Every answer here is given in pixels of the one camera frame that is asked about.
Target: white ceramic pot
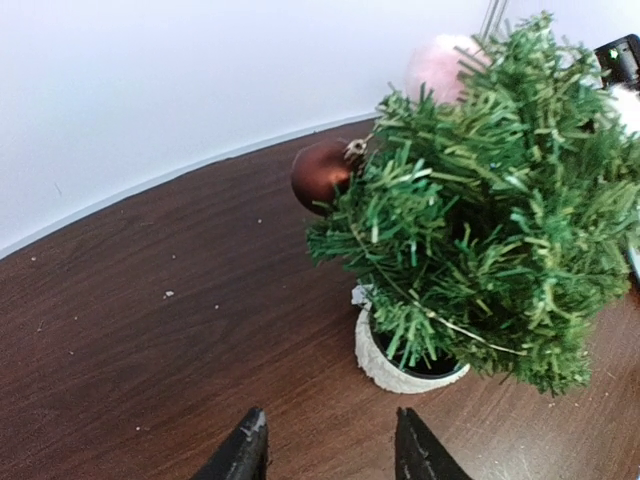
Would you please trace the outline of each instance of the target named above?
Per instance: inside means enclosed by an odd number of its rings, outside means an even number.
[[[634,248],[630,248],[629,260],[631,261],[631,265],[633,266],[633,272],[636,274],[636,278],[640,282],[640,252],[638,252]]]
[[[351,303],[362,308],[356,323],[358,365],[380,388],[394,393],[424,393],[450,385],[469,371],[469,365],[461,365],[450,374],[433,377],[403,372],[386,358],[373,338],[369,324],[371,304],[363,287],[353,290]]]

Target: white wall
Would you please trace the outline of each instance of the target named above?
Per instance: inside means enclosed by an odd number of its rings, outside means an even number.
[[[620,37],[640,35],[638,0],[510,0],[505,12],[512,24],[547,10],[554,14],[556,36],[598,48]]]
[[[488,4],[0,0],[0,258],[225,152],[370,114],[413,47],[479,31]]]

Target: miniature christmas tree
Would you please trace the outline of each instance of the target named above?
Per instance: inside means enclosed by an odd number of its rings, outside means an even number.
[[[372,328],[405,365],[451,355],[564,393],[589,380],[593,317],[628,290],[640,142],[593,53],[550,24],[476,39],[490,61],[464,62],[458,103],[392,92],[376,149],[308,231],[316,261],[371,286]]]

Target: wood grain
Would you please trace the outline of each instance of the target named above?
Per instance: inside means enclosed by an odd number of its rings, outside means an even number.
[[[391,479],[399,406],[477,480],[635,479],[635,290],[599,316],[592,386],[563,398],[474,374],[398,396],[358,370],[354,280],[312,268],[288,174],[300,147],[368,128],[203,168],[0,262],[0,478],[188,478],[258,405],[272,479]]]

